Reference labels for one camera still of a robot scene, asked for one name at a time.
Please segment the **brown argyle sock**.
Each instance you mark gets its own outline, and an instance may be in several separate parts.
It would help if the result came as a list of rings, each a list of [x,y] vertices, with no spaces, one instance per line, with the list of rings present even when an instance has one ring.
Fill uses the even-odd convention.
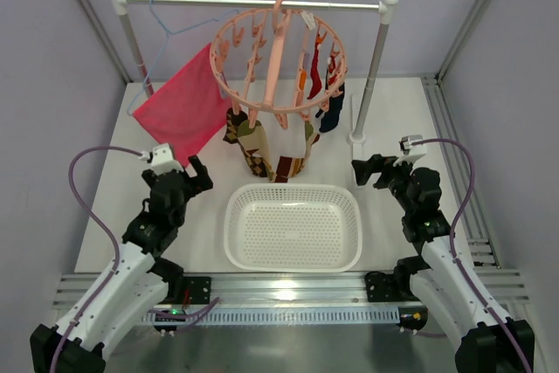
[[[269,182],[275,179],[271,165],[269,145],[266,131],[260,121],[250,126],[248,115],[240,111],[238,114],[229,108],[226,113],[226,130],[224,142],[237,144],[252,174],[264,177]]]

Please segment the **beige striped sock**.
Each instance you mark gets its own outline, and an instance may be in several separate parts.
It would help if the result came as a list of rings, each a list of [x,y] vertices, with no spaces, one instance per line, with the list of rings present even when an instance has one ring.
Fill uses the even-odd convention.
[[[310,121],[305,121],[305,154],[302,157],[281,156],[275,172],[275,183],[287,183],[289,179],[299,175],[306,167],[313,145],[320,140],[320,134]]]

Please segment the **pink round clip hanger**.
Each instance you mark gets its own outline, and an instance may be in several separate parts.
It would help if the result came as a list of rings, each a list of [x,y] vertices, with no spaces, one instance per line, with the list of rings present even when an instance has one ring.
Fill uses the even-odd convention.
[[[267,9],[254,8],[243,12],[230,21],[217,33],[210,45],[210,66],[218,86],[231,99],[233,112],[247,111],[250,126],[253,128],[260,112],[273,114],[283,129],[288,128],[288,115],[297,114],[303,121],[310,119],[311,110],[318,107],[328,111],[329,98],[338,96],[341,84],[345,84],[348,70],[346,52],[337,33],[323,19],[313,16],[306,10],[288,10],[284,0],[275,0]],[[229,87],[224,73],[224,65],[231,47],[239,47],[245,36],[245,19],[251,19],[252,47],[246,60],[244,85],[240,90]],[[289,104],[277,104],[275,101],[280,70],[286,49],[288,32],[292,21],[298,18],[304,30],[300,52],[296,60],[295,82],[292,99]],[[322,89],[316,97],[307,99],[311,90],[311,63],[314,55],[314,43],[321,41],[319,56],[319,73]],[[271,45],[267,59],[266,83],[264,92],[258,100],[249,98],[251,85],[256,80],[257,66],[262,60],[260,51]]]

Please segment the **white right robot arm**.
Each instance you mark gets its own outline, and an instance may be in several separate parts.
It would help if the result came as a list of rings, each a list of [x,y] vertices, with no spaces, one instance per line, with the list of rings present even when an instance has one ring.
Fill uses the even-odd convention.
[[[399,293],[419,299],[455,350],[459,372],[531,372],[535,334],[489,293],[454,242],[440,209],[440,175],[396,156],[372,155],[351,163],[358,185],[372,176],[404,211],[402,227],[417,256],[400,259],[393,272]]]

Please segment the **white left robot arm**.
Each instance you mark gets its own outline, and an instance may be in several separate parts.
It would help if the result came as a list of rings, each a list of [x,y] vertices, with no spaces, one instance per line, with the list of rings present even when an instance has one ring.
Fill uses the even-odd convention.
[[[190,176],[168,144],[138,157],[149,165],[141,174],[149,195],[122,239],[109,237],[114,256],[73,308],[54,326],[40,324],[31,334],[37,372],[103,371],[135,324],[182,290],[184,270],[162,255],[184,225],[187,203],[213,182],[195,155],[188,159],[196,172]]]

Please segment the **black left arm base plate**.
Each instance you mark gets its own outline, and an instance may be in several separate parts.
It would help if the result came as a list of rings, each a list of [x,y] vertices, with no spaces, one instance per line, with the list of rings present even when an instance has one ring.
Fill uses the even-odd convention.
[[[207,305],[210,303],[211,277],[181,276],[169,283],[167,296],[162,304]]]

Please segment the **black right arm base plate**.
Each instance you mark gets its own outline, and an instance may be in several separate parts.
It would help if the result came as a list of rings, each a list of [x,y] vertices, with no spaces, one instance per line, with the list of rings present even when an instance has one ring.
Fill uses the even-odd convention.
[[[418,301],[405,278],[394,273],[369,272],[364,275],[364,283],[368,302]]]

